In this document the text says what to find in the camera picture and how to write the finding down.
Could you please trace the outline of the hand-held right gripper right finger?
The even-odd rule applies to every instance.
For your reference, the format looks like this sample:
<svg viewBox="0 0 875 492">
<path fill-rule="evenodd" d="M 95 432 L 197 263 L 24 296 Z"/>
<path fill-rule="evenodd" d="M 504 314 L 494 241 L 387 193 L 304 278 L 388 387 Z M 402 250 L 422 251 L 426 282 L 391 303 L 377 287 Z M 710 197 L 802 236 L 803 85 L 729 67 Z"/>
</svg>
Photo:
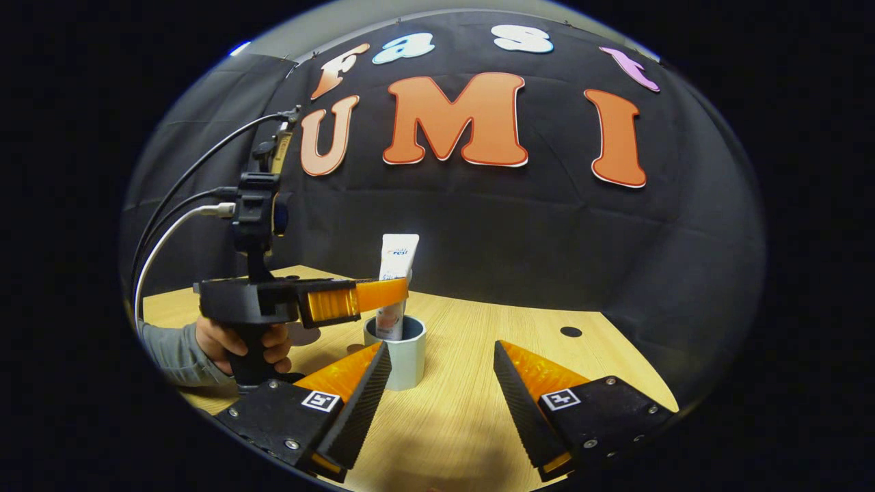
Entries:
<svg viewBox="0 0 875 492">
<path fill-rule="evenodd" d="M 583 377 L 506 340 L 495 342 L 494 373 L 543 482 L 631 454 L 675 417 L 621 377 Z"/>
</svg>

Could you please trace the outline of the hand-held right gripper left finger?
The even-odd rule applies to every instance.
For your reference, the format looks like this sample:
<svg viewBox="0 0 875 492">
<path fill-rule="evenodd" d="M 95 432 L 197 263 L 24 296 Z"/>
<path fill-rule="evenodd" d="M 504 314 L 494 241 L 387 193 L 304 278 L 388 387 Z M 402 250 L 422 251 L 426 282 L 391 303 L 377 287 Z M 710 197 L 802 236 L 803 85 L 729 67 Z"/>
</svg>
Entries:
<svg viewBox="0 0 875 492">
<path fill-rule="evenodd" d="M 288 466 L 344 482 L 391 370 L 388 344 L 374 343 L 297 382 L 268 380 L 215 418 Z"/>
</svg>

